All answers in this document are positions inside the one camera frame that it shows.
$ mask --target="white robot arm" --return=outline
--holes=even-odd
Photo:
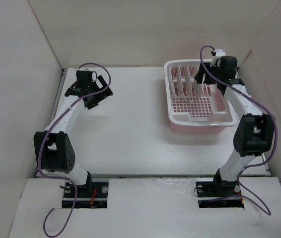
[[[271,148],[274,123],[272,118],[262,111],[243,95],[251,97],[241,79],[236,77],[237,59],[226,56],[223,50],[214,50],[214,58],[211,63],[205,63],[208,71],[220,81],[238,89],[241,93],[217,84],[222,95],[232,104],[237,112],[240,123],[233,138],[234,150],[228,161],[216,172],[212,182],[196,182],[197,186],[203,187],[199,197],[227,197],[234,195],[234,190],[239,189],[237,177],[244,168],[257,156]],[[216,84],[209,77],[205,69],[200,66],[195,80],[197,83]]]
[[[82,169],[79,164],[75,163],[75,153],[68,134],[71,132],[77,117],[84,108],[91,109],[97,106],[100,101],[113,95],[111,89],[108,88],[104,92],[84,98],[70,107],[78,98],[98,92],[107,86],[101,75],[93,80],[93,73],[95,72],[81,70],[76,72],[77,80],[65,93],[64,102],[55,119],[44,131],[38,131],[34,135],[35,152],[38,162],[40,146],[46,131],[51,128],[60,115],[70,108],[70,111],[61,118],[48,136],[42,153],[41,168],[47,172],[54,172],[62,177],[69,178],[76,185],[86,185],[89,188],[91,188],[92,183],[91,174]],[[101,83],[101,88],[96,84],[96,80]]]

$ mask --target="white dish rack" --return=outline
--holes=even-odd
[[[199,59],[173,60],[164,66],[168,116],[174,132],[220,133],[236,123],[232,105],[216,85],[198,84],[194,79],[199,66]]]

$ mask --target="purple cable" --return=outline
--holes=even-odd
[[[246,197],[246,196],[243,196],[243,195],[233,195],[233,196],[228,196],[228,197],[221,197],[221,198],[217,198],[217,199],[213,199],[213,200],[209,200],[210,202],[212,201],[221,201],[221,200],[225,200],[225,199],[228,199],[228,198],[231,198],[231,197],[244,197],[248,200],[250,200],[254,205],[256,205],[258,208],[260,208],[264,213],[266,213],[267,215],[271,215],[271,211],[269,210],[268,206],[265,204],[265,202],[258,196],[256,195],[254,192],[252,192],[250,189],[248,189],[246,186],[244,186],[241,182],[240,182],[240,177],[241,175],[243,174],[244,170],[250,168],[250,167],[257,167],[257,166],[262,166],[262,165],[265,165],[267,164],[273,157],[275,151],[276,151],[276,147],[277,147],[277,144],[278,144],[278,126],[276,124],[276,121],[275,121],[275,117],[273,116],[273,114],[265,107],[263,106],[262,104],[258,103],[257,101],[255,101],[254,99],[248,97],[247,95],[245,95],[244,93],[242,93],[240,90],[232,87],[231,85],[229,84],[226,84],[222,81],[220,81],[219,79],[217,79],[216,77],[214,77],[206,68],[205,66],[205,63],[203,61],[203,57],[202,57],[202,53],[203,53],[203,50],[204,48],[211,48],[213,50],[215,50],[215,48],[213,46],[203,46],[200,50],[200,62],[201,62],[201,65],[203,66],[203,68],[205,69],[206,73],[214,80],[216,81],[217,83],[220,83],[228,88],[231,88],[233,91],[237,92],[238,94],[241,94],[243,97],[245,97],[247,100],[249,100],[250,102],[254,103],[255,105],[257,105],[258,107],[262,108],[265,112],[267,112],[267,114],[272,118],[272,121],[273,121],[273,124],[274,124],[274,143],[273,143],[273,148],[272,148],[272,151],[271,151],[271,154],[269,155],[269,157],[263,161],[262,163],[259,163],[259,164],[255,164],[255,165],[248,165],[248,166],[245,166],[244,169],[238,174],[237,176],[237,181],[238,183],[240,184],[241,187],[243,187],[245,190],[247,190],[249,193],[251,193],[253,196],[255,196],[264,206],[265,208],[267,209],[267,211],[265,211],[260,205],[258,205],[254,200],[252,200],[251,198],[249,197]]]
[[[66,226],[67,226],[67,224],[68,224],[68,222],[69,222],[69,219],[70,219],[70,217],[71,217],[71,214],[72,214],[72,212],[73,212],[73,209],[74,209],[74,207],[75,207],[75,203],[76,203],[76,199],[77,199],[77,187],[76,187],[76,184],[75,184],[71,179],[69,179],[69,178],[61,177],[61,176],[60,176],[60,177],[51,177],[51,176],[45,175],[45,174],[42,172],[42,169],[41,169],[41,159],[42,159],[42,153],[43,153],[43,149],[44,149],[44,146],[45,146],[45,142],[47,141],[47,138],[48,138],[50,132],[52,131],[52,129],[53,129],[53,128],[57,125],[57,123],[71,110],[71,108],[72,108],[77,102],[79,102],[80,100],[82,100],[82,99],[84,99],[84,98],[91,97],[91,96],[94,96],[94,95],[96,95],[96,94],[99,94],[99,93],[104,92],[105,90],[107,90],[107,89],[110,87],[110,84],[111,84],[111,75],[110,75],[109,71],[108,71],[105,67],[103,67],[102,65],[100,65],[100,64],[98,64],[98,63],[84,63],[84,64],[80,65],[78,68],[81,68],[81,67],[83,67],[83,66],[85,66],[85,65],[96,65],[96,66],[98,66],[98,67],[104,69],[105,72],[107,73],[107,75],[109,76],[109,83],[108,83],[108,85],[107,85],[105,88],[103,88],[102,90],[100,90],[100,91],[97,91],[97,92],[94,92],[94,93],[90,93],[90,94],[84,95],[84,96],[78,98],[77,100],[75,100],[75,101],[70,105],[70,107],[69,107],[68,109],[66,109],[65,112],[62,113],[61,116],[58,117],[58,118],[55,120],[55,122],[51,125],[51,127],[48,129],[48,131],[47,131],[45,137],[44,137],[43,140],[42,140],[42,143],[41,143],[41,146],[40,146],[40,150],[39,150],[39,155],[38,155],[38,171],[39,171],[39,173],[41,174],[41,176],[44,177],[44,178],[48,178],[48,179],[64,179],[65,181],[69,181],[69,182],[73,185],[74,190],[75,190],[73,205],[72,205],[71,210],[70,210],[70,212],[69,212],[68,218],[67,218],[67,220],[66,220],[64,226],[62,227],[61,231],[60,231],[58,234],[54,235],[54,236],[49,235],[49,234],[47,233],[47,231],[46,231],[46,221],[47,221],[47,218],[48,218],[48,216],[52,213],[52,211],[54,210],[54,208],[51,209],[51,211],[47,214],[47,216],[46,216],[46,218],[45,218],[45,220],[44,220],[44,222],[43,222],[43,232],[44,232],[44,234],[45,234],[47,237],[49,237],[49,238],[55,238],[55,237],[59,236],[59,235],[64,231],[64,229],[66,228]]]

